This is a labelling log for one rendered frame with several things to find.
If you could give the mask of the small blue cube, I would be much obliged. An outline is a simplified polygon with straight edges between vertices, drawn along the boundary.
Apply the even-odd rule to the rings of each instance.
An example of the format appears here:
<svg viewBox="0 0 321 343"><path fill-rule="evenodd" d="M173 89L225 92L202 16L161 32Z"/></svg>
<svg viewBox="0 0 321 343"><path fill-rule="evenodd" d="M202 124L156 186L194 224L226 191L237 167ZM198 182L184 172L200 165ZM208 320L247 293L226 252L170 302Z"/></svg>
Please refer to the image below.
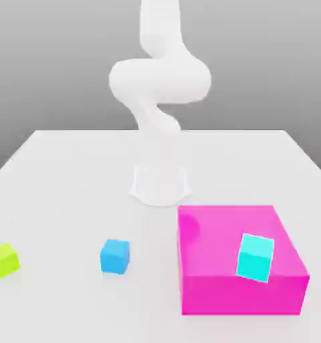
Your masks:
<svg viewBox="0 0 321 343"><path fill-rule="evenodd" d="M130 262L130 243L107 239L100 253L101 271L123 275Z"/></svg>

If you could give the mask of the small cyan cube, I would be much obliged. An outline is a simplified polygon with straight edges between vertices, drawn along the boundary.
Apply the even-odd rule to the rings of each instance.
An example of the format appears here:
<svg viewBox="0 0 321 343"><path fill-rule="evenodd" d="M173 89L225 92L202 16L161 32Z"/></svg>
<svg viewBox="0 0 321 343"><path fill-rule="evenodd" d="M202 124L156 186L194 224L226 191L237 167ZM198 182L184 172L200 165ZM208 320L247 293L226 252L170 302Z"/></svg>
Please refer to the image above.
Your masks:
<svg viewBox="0 0 321 343"><path fill-rule="evenodd" d="M244 233L237 259L236 275L246 279L267 283L273 260L275 241Z"/></svg>

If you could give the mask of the small lime green cube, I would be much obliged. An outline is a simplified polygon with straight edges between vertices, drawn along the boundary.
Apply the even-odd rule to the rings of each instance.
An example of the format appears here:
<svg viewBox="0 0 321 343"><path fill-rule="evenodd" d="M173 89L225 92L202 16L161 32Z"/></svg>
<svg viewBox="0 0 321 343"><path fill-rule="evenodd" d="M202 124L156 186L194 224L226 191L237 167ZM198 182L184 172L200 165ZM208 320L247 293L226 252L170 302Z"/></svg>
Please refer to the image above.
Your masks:
<svg viewBox="0 0 321 343"><path fill-rule="evenodd" d="M0 245L0 278L20 269L16 251L9 243Z"/></svg>

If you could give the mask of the large magenta box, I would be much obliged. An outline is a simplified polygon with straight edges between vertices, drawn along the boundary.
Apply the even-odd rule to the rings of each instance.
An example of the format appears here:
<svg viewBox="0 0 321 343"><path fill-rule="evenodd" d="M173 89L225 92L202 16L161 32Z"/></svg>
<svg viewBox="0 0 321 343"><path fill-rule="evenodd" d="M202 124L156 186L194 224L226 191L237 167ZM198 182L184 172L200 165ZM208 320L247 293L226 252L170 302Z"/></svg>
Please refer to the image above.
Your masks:
<svg viewBox="0 0 321 343"><path fill-rule="evenodd" d="M275 241L267 283L236 275L244 233ZM177 246L182 314L300 314L310 275L272 205L181 205Z"/></svg>

